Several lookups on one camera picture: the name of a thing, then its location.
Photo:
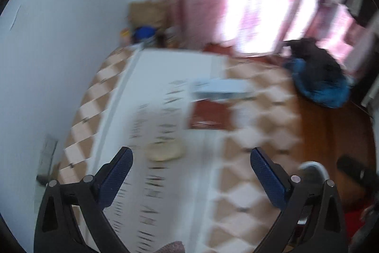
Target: wooden floor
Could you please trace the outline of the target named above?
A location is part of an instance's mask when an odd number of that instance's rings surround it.
[[[318,161],[335,181],[345,207],[361,200],[364,191],[337,170],[336,162],[348,154],[375,169],[375,144],[369,115],[347,102],[342,108],[324,108],[301,95],[299,108],[304,135],[304,161]]]

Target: black cloth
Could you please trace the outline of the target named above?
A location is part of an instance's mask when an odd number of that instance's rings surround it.
[[[317,47],[314,38],[291,40],[286,45],[291,47],[293,58],[306,62],[300,78],[308,91],[322,90],[325,83],[334,85],[344,77],[337,61],[326,50]]]
[[[361,25],[362,27],[367,27],[368,22],[371,20],[371,18],[374,16],[378,8],[374,4],[373,0],[363,0],[361,8],[359,9],[358,15],[354,15],[351,13],[351,8],[349,7],[349,4],[352,0],[345,0],[344,5],[347,6],[347,9],[349,10],[350,15],[355,19],[358,25]]]

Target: blue gripper pad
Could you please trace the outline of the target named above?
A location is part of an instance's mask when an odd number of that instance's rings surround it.
[[[285,200],[285,188],[257,148],[251,151],[250,164],[271,204],[280,210],[284,210],[287,203]]]
[[[133,152],[130,148],[127,148],[99,188],[97,203],[101,209],[107,208],[113,203],[113,200],[129,173],[132,164]]]

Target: white wall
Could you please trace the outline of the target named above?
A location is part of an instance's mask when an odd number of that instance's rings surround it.
[[[28,252],[45,135],[63,148],[88,84],[117,47],[129,1],[10,0],[0,16],[0,213]]]

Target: metal screw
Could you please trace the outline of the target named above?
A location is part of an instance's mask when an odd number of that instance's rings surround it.
[[[294,183],[298,184],[298,183],[301,181],[301,178],[300,178],[298,175],[292,175],[292,176],[291,176],[291,180],[292,180]]]
[[[84,182],[91,182],[94,177],[92,175],[86,175],[83,177]]]
[[[326,184],[327,184],[328,186],[332,187],[332,188],[335,186],[334,181],[331,180],[331,179],[328,179],[328,180],[326,181]]]
[[[54,187],[58,182],[56,180],[51,180],[49,182],[49,187]]]

